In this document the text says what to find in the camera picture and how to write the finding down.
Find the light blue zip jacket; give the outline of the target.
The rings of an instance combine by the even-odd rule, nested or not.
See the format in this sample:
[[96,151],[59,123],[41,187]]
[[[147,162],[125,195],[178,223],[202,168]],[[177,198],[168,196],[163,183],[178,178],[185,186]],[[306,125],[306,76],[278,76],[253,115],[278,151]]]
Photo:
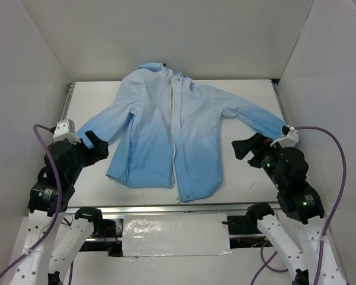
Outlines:
[[177,188],[179,200],[210,197],[223,179],[220,121],[236,118],[273,140],[284,121],[266,109],[161,63],[140,65],[121,82],[114,102],[77,132],[120,137],[106,175],[130,188]]

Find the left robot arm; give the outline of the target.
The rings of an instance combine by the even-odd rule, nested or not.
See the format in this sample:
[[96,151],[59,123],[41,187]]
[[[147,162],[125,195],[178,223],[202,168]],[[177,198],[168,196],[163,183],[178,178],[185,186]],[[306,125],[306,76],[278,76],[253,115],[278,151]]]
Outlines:
[[92,147],[82,140],[68,139],[53,142],[46,147],[44,168],[30,191],[28,202],[28,232],[20,260],[11,284],[63,284],[86,238],[104,231],[101,210],[81,207],[67,234],[56,243],[59,226],[65,218],[74,185],[82,169],[108,156],[108,143],[93,131],[87,131]]

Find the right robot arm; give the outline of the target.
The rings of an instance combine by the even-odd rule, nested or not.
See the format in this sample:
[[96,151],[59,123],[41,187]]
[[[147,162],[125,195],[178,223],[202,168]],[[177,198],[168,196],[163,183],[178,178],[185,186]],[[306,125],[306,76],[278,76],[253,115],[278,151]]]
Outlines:
[[292,144],[298,141],[294,128],[283,128],[284,136],[272,140],[261,133],[231,143],[235,157],[253,156],[248,164],[263,169],[276,189],[278,204],[289,218],[300,240],[297,246],[266,202],[247,209],[246,225],[261,232],[284,262],[293,284],[346,284],[326,232],[326,216],[317,191],[306,181],[309,165]]

